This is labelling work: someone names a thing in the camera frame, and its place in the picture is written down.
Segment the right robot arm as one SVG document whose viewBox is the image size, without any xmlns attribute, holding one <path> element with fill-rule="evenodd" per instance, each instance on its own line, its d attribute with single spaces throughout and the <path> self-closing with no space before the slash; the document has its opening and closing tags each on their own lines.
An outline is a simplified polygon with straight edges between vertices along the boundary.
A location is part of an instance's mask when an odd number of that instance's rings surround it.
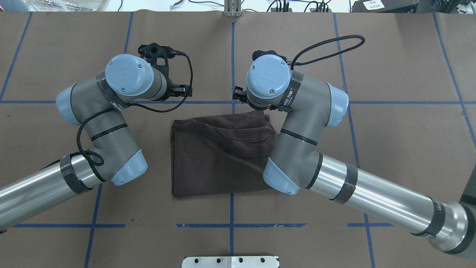
<svg viewBox="0 0 476 268">
<path fill-rule="evenodd" d="M 314 157 L 287 149 L 286 165 L 299 175 L 300 190 L 275 190 L 264 197 L 235 197 L 235 220 L 278 222 L 283 231 L 261 235 L 264 242 L 235 236 L 235 253 L 263 245 L 282 261 L 308 257 L 316 261 L 350 254 L 373 258 L 377 267 L 474 266 L 475 248 L 447 254 L 439 236 L 418 236 L 430 224 L 440 200 L 452 225 L 464 209 L 460 196 L 475 165 L 475 134 L 469 117 L 474 109 L 459 101 L 445 59 L 443 78 L 423 75 L 412 81 L 384 76 L 390 71 L 364 71 L 354 53 L 299 68 L 309 77 L 346 90 L 350 107 L 340 124 L 323 129 Z"/>
</svg>

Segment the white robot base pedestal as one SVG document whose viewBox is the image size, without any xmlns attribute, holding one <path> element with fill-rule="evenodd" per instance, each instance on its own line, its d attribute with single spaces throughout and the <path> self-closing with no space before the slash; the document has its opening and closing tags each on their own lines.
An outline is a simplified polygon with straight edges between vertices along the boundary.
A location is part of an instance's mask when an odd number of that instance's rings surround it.
<svg viewBox="0 0 476 268">
<path fill-rule="evenodd" d="M 190 256 L 182 268 L 279 268 L 278 256 Z"/>
</svg>

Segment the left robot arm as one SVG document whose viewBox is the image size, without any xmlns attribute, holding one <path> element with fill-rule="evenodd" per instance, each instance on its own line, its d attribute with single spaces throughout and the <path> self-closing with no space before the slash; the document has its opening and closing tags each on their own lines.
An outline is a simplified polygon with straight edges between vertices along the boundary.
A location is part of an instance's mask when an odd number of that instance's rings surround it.
<svg viewBox="0 0 476 268">
<path fill-rule="evenodd" d="M 58 112 L 78 126 L 78 149 L 1 189 L 1 232 L 104 182 L 124 185 L 143 175 L 148 164 L 121 111 L 136 99 L 187 98 L 192 84 L 173 84 L 150 59 L 123 53 L 59 93 Z"/>
</svg>

